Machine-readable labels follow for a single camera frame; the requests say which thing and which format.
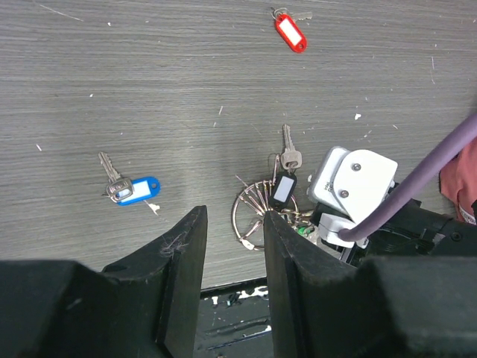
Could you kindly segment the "red tagged key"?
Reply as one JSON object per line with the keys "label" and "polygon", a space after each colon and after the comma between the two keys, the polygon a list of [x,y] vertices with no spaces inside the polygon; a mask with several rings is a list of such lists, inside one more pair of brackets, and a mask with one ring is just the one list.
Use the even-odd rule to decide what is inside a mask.
{"label": "red tagged key", "polygon": [[271,8],[274,27],[280,37],[295,53],[301,54],[307,49],[305,34],[297,26],[297,21],[311,20],[312,12],[290,13],[286,7]]}

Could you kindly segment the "blue tagged key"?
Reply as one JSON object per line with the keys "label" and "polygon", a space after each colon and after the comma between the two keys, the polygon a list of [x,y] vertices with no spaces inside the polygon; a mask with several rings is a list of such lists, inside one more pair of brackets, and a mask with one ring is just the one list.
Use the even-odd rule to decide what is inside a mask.
{"label": "blue tagged key", "polygon": [[152,176],[130,179],[122,176],[114,167],[108,153],[98,153],[100,164],[108,177],[108,184],[102,194],[119,206],[127,206],[156,197],[161,190],[159,180]]}

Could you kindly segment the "maroon printed t-shirt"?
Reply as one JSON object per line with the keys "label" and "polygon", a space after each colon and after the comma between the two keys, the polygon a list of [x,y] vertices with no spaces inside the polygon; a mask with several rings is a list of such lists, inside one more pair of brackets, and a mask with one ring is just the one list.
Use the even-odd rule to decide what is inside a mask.
{"label": "maroon printed t-shirt", "polygon": [[440,193],[454,205],[459,220],[476,225],[476,139],[440,171]]}

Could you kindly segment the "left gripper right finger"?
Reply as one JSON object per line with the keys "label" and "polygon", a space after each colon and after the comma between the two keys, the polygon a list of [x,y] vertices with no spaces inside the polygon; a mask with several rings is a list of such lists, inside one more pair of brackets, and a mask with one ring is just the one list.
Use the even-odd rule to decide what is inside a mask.
{"label": "left gripper right finger", "polygon": [[476,229],[430,255],[369,257],[350,266],[264,220],[276,357],[474,357]]}

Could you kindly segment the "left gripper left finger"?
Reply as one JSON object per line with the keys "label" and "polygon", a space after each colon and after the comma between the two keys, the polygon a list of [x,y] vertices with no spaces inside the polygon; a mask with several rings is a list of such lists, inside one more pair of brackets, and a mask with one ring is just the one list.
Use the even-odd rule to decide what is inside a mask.
{"label": "left gripper left finger", "polygon": [[198,206],[94,271],[73,260],[1,263],[3,357],[191,357],[208,229]]}

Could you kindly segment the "metal keyring with keys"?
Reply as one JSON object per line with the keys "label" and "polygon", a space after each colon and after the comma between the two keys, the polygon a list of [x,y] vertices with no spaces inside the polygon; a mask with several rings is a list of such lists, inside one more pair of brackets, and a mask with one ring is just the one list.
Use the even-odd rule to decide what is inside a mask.
{"label": "metal keyring with keys", "polygon": [[[274,158],[274,168],[270,179],[243,183],[244,188],[237,195],[231,209],[231,225],[237,241],[249,251],[264,251],[265,246],[253,244],[250,237],[264,224],[265,214],[276,212],[286,223],[302,237],[316,243],[318,228],[311,223],[313,212],[302,211],[298,207],[294,190],[297,186],[295,172],[303,164],[303,157],[291,138],[289,125],[282,126],[283,150]],[[244,204],[251,209],[258,219],[245,232],[241,233],[238,226],[239,205]]]}

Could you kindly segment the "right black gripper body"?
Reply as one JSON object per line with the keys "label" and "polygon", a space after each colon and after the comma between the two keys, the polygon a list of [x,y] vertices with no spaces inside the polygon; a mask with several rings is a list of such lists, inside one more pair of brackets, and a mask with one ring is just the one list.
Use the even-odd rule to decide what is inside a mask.
{"label": "right black gripper body", "polygon": [[335,247],[335,256],[359,265],[371,256],[476,256],[476,226],[420,207],[411,200],[368,237],[366,248]]}

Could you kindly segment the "black mounting plate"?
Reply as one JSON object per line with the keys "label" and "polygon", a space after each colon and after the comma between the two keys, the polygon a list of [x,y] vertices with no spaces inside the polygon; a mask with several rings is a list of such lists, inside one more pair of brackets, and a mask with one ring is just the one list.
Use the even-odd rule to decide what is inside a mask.
{"label": "black mounting plate", "polygon": [[203,289],[193,357],[272,357],[264,277]]}

